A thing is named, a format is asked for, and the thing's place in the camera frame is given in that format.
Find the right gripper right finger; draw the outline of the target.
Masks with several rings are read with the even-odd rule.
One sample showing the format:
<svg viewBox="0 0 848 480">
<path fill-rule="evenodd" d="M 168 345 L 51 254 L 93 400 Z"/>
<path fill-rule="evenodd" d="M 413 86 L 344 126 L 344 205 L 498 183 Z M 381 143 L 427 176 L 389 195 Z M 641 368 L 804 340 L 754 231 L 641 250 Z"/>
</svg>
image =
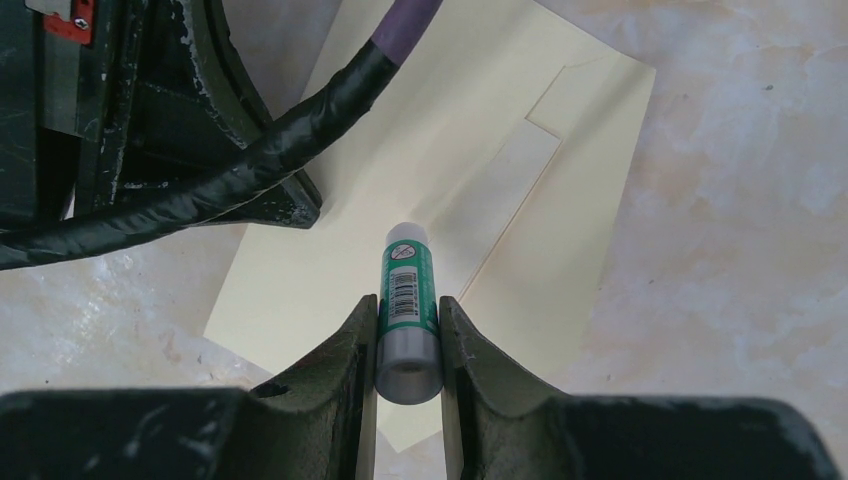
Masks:
<svg viewBox="0 0 848 480">
<path fill-rule="evenodd" d="M 451 479 L 837 479 L 814 426 L 745 397 L 575 396 L 440 301 L 442 424 Z"/>
</svg>

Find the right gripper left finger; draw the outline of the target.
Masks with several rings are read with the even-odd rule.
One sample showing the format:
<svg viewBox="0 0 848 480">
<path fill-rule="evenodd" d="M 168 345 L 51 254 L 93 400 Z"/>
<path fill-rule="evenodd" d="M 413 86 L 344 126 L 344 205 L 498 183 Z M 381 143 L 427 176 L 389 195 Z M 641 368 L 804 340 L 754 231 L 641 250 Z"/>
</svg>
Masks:
<svg viewBox="0 0 848 480">
<path fill-rule="evenodd" d="M 5 479 L 369 479 L 378 300 L 241 388 L 30 390 L 1 398 Z"/>
</svg>

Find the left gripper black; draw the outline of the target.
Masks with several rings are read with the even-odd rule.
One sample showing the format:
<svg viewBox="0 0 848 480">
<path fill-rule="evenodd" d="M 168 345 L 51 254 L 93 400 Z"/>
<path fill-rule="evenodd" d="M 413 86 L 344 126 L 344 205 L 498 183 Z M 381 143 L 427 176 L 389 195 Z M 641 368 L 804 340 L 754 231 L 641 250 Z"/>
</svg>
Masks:
<svg viewBox="0 0 848 480">
<path fill-rule="evenodd" d="M 144 199 L 235 160 L 272 117 L 229 34 L 219 1 L 2 2 L 2 225 Z"/>
</svg>

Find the glue stick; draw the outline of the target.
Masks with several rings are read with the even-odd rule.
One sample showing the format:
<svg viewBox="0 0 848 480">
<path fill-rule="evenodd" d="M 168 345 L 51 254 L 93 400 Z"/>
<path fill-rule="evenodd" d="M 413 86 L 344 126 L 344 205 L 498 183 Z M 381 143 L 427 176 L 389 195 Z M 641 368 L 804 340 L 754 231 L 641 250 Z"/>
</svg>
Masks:
<svg viewBox="0 0 848 480">
<path fill-rule="evenodd" d="M 398 405 L 425 403 L 443 388 L 433 259 L 426 231 L 415 223 L 400 223 L 386 236 L 375 386 Z"/>
</svg>

